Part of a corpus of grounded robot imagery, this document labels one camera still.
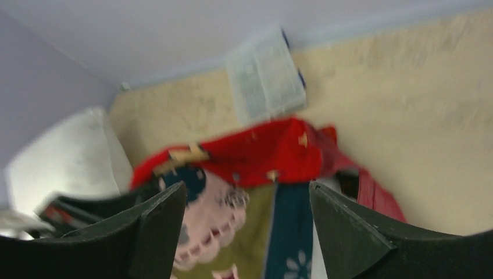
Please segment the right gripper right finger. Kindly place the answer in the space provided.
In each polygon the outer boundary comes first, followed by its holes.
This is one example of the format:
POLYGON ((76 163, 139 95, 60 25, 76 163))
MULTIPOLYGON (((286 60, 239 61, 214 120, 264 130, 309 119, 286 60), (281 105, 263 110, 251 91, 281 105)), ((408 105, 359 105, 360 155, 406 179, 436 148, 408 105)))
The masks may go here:
POLYGON ((466 236, 431 231, 317 182, 309 192, 329 278, 492 277, 492 231, 466 236))

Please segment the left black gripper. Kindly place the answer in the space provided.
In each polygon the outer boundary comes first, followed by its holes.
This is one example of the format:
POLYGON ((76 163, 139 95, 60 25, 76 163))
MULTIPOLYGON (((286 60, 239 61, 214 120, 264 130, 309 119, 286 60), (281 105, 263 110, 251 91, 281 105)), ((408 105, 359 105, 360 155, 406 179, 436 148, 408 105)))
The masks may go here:
POLYGON ((98 223, 137 206, 162 191, 162 183, 149 181, 120 196, 88 200, 58 195, 37 216, 54 227, 53 232, 34 231, 34 238, 61 238, 66 234, 98 223))

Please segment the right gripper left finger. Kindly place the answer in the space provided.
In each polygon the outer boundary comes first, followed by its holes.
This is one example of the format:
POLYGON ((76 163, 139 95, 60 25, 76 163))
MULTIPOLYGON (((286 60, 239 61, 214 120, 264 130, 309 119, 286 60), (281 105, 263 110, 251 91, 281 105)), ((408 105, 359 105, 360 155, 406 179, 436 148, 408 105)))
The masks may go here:
POLYGON ((1 238, 2 278, 169 278, 187 190, 149 200, 61 238, 1 238))

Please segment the white pillow insert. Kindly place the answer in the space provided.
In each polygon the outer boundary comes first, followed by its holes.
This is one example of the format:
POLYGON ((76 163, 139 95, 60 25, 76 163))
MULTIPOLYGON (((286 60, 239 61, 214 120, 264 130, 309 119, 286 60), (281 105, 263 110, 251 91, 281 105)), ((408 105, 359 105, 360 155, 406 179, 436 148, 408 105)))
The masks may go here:
POLYGON ((97 199, 128 191, 130 161, 103 108, 58 122, 25 146, 5 169, 10 206, 24 214, 59 194, 97 199))

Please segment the red printed pillowcase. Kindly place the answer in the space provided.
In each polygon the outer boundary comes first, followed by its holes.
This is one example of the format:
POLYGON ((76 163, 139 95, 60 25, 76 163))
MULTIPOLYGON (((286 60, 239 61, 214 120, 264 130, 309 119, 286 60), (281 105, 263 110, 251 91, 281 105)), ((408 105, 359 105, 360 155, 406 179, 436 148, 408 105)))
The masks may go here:
POLYGON ((405 219, 394 197, 338 149, 334 127, 296 118, 166 148, 134 170, 130 188, 187 189, 172 278, 310 278, 322 264, 312 181, 405 219))

